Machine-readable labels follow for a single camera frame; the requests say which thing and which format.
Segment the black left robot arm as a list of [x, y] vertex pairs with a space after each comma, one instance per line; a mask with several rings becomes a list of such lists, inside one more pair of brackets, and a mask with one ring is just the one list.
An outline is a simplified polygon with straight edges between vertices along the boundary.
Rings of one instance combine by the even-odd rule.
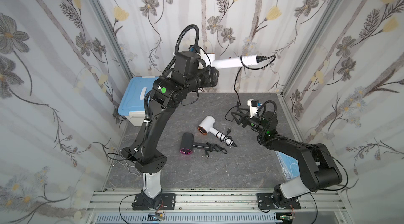
[[141, 131], [131, 146], [123, 148], [123, 160], [132, 161], [143, 176], [143, 188], [135, 194], [133, 210], [158, 210], [163, 207], [164, 194], [161, 171], [167, 157], [157, 150], [158, 142], [172, 114], [191, 92], [214, 87], [219, 71], [211, 66], [204, 69], [169, 70], [171, 76], [160, 76], [144, 98], [145, 119]]

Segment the dark grey pink hair dryer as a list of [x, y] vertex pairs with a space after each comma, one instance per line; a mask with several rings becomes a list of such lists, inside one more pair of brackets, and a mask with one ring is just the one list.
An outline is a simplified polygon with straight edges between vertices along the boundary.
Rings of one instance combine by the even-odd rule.
[[190, 155], [194, 152], [194, 149], [203, 149], [207, 151], [213, 151], [213, 146], [208, 143], [196, 143], [194, 142], [194, 135], [190, 132], [185, 132], [182, 135], [182, 141], [180, 145], [180, 153], [184, 155]]

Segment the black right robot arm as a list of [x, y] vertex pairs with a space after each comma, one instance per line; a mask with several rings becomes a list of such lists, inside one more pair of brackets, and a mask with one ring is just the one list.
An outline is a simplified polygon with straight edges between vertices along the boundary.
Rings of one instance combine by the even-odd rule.
[[342, 182], [343, 176], [327, 147], [298, 142], [279, 134], [275, 112], [266, 111], [263, 115], [251, 117], [247, 109], [238, 109], [231, 115], [239, 126], [249, 126], [258, 133], [257, 141], [261, 146], [286, 154], [298, 162], [299, 175], [274, 188], [271, 198], [277, 208], [285, 208], [299, 196]]

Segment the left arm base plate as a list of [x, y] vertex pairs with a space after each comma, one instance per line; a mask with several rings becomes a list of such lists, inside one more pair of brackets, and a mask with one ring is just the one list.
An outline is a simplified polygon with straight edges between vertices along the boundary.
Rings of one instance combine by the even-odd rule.
[[159, 193], [155, 198], [150, 198], [145, 193], [135, 195], [132, 203], [133, 210], [174, 210], [176, 204], [175, 193]]

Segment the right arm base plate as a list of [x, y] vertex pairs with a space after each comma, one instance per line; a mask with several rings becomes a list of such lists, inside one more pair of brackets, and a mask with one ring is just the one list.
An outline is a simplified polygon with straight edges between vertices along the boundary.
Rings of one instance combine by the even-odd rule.
[[300, 210], [301, 205], [297, 198], [286, 199], [279, 194], [257, 193], [258, 208], [260, 210]]

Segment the white hair dryer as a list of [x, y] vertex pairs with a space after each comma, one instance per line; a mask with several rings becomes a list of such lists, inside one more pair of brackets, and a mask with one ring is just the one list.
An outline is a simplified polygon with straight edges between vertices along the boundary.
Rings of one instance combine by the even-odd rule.
[[216, 55], [214, 53], [202, 53], [201, 59], [206, 63], [206, 66], [211, 66], [216, 69], [227, 69], [255, 66], [263, 61], [269, 60], [269, 57], [250, 55], [228, 59], [216, 59]]
[[225, 143], [229, 147], [237, 147], [236, 143], [233, 141], [229, 133], [222, 133], [214, 128], [215, 119], [212, 116], [206, 116], [202, 122], [198, 125], [197, 129], [203, 135], [209, 133], [213, 134], [221, 143]]

